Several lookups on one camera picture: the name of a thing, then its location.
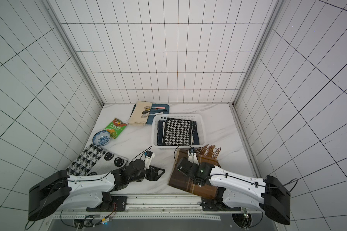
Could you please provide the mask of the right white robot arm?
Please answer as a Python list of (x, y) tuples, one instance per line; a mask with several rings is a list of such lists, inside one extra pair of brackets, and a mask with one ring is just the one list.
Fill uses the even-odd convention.
[(186, 158), (176, 163), (176, 169), (198, 186), (224, 189), (221, 202), (229, 208), (255, 209), (264, 212), (274, 222), (283, 225), (291, 223), (291, 193), (271, 175), (265, 179), (251, 178), (209, 163), (197, 165)]

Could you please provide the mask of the white plastic perforated basket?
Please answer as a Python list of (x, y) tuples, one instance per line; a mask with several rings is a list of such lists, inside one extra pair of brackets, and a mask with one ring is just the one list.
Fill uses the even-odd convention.
[(152, 145), (159, 149), (205, 146), (204, 121), (199, 114), (162, 114), (152, 122)]

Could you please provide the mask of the brown striped fringed scarf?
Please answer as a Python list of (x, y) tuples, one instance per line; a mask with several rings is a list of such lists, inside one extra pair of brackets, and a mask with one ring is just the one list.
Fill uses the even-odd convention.
[(218, 188), (211, 186), (204, 178), (209, 176), (208, 167), (218, 167), (220, 164), (216, 156), (209, 156), (204, 151), (203, 148), (176, 150), (168, 185), (205, 199), (215, 199), (219, 195)]

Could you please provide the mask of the navy grey striped scarf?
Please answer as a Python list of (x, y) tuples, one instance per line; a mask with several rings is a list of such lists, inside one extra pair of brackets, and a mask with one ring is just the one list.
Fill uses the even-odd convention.
[[(165, 121), (166, 120), (159, 120), (157, 124), (157, 145), (158, 146), (166, 146), (165, 144), (163, 144), (163, 131), (164, 131)], [(199, 144), (200, 144), (200, 140), (199, 140), (199, 135), (197, 131), (197, 122), (193, 121), (192, 144), (189, 146), (199, 145)]]

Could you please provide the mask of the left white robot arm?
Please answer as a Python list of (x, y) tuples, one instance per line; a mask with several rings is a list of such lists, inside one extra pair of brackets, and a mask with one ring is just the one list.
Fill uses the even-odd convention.
[(66, 209), (106, 211), (112, 203), (111, 192), (125, 189), (132, 182), (155, 182), (164, 173), (163, 168), (150, 165), (150, 157), (102, 175), (74, 176), (58, 171), (30, 188), (28, 220), (41, 220)]

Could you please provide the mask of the black white houndstooth scarf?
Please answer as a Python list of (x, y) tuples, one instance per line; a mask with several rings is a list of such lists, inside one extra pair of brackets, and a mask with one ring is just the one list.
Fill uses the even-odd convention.
[(192, 144), (193, 121), (167, 118), (164, 124), (163, 144), (180, 146)]

